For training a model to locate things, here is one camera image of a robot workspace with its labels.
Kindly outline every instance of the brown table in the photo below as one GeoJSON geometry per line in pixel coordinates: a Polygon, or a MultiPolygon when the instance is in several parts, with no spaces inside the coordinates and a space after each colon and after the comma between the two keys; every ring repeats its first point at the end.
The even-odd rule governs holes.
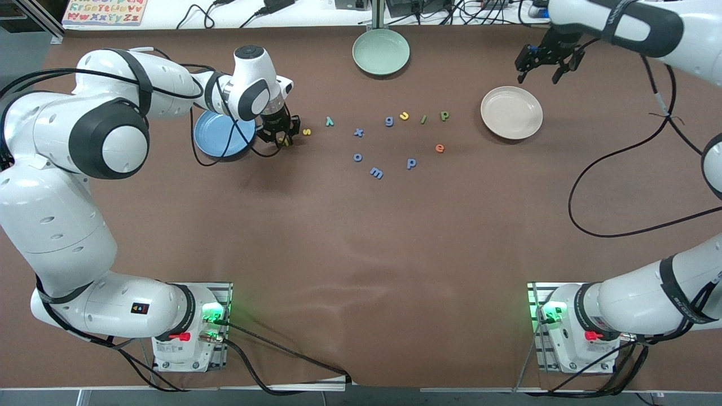
{"type": "MultiPolygon", "coordinates": [[[[232,319],[341,366],[362,385],[511,387],[531,340],[528,281],[603,280],[694,246],[718,216],[604,240],[567,219],[569,188],[593,159],[647,137],[660,118],[639,58],[604,44],[554,86],[554,68],[522,86],[544,107],[539,133],[508,144],[484,127],[479,105],[515,85],[514,58],[543,30],[400,27],[412,48],[402,73],[373,79],[351,57],[361,27],[93,33],[52,47],[48,66],[74,66],[97,48],[156,46],[179,62],[233,69],[233,50],[266,47],[310,137],[273,159],[202,168],[188,119],[151,122],[149,159],[125,181],[93,181],[118,246],[116,272],[168,281],[235,283],[232,319]],[[442,123],[440,111],[451,118],[442,123]],[[407,122],[386,116],[407,111],[407,122]],[[421,115],[429,119],[422,126],[421,115]],[[336,123],[326,128],[326,117],[336,123]],[[365,130],[362,139],[353,137],[365,130]],[[446,151],[434,151],[443,143],[446,151]],[[363,154],[355,163],[353,154],[363,154]],[[406,159],[418,166],[409,171],[406,159]],[[383,170],[382,180],[369,175],[383,170]]],[[[655,64],[669,96],[669,81],[655,64]]],[[[679,75],[675,114],[703,146],[722,128],[719,93],[679,75]]],[[[68,92],[72,79],[48,89],[68,92]]],[[[575,213],[602,233],[714,207],[700,161],[666,131],[591,171],[575,213]]],[[[0,237],[0,386],[137,385],[121,357],[36,321],[31,269],[0,237]]],[[[262,378],[293,383],[331,375],[234,334],[262,378]]],[[[654,347],[631,389],[718,391],[720,332],[654,347]]],[[[561,375],[530,366],[522,386],[561,375]]],[[[220,372],[173,376],[188,387],[250,384],[230,355],[220,372]]],[[[594,388],[599,378],[580,379],[594,388]]]]}

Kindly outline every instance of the gray floor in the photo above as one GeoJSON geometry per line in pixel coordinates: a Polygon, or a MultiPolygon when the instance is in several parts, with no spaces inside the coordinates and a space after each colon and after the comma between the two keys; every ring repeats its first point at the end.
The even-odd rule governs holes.
{"type": "MultiPolygon", "coordinates": [[[[46,33],[10,34],[0,28],[0,87],[23,74],[40,69],[50,47],[50,38],[46,33]]],[[[0,406],[72,406],[75,405],[77,395],[78,392],[74,390],[0,391],[0,406]]],[[[346,392],[327,392],[326,399],[328,406],[644,406],[633,394],[603,399],[570,400],[540,399],[524,394],[421,393],[418,389],[359,386],[349,386],[346,392]]],[[[665,399],[671,406],[722,405],[722,395],[717,394],[667,394],[665,399]]],[[[165,394],[150,390],[94,391],[90,396],[92,406],[197,406],[210,402],[244,406],[323,406],[323,399],[318,392],[283,398],[271,397],[260,391],[195,391],[185,394],[165,394]]]]}

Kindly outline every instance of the white plate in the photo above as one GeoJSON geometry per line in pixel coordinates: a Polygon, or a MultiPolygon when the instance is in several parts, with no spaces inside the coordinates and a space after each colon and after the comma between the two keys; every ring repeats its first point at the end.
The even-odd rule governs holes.
{"type": "Polygon", "coordinates": [[[482,120],[499,137],[525,139],[542,126],[541,109],[542,105],[530,92],[502,86],[484,96],[482,120]]]}

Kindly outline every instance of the alphabet poster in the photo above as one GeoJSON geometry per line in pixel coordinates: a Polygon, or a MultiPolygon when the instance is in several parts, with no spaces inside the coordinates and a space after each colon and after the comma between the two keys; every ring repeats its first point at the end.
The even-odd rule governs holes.
{"type": "Polygon", "coordinates": [[[63,25],[125,25],[143,20],[149,0],[70,0],[63,25]]]}

